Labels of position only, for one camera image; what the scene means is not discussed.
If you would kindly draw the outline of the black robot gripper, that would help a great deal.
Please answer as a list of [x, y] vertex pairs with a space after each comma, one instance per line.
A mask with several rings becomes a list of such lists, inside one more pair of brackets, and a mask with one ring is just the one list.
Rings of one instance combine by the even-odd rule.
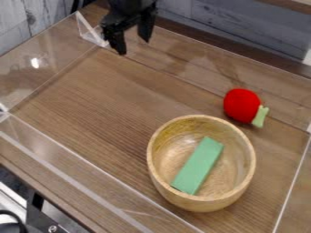
[[102, 38], [122, 56], [126, 53], [124, 32], [134, 25], [138, 37], [149, 42], [156, 21], [156, 0], [106, 0], [109, 10], [100, 26]]

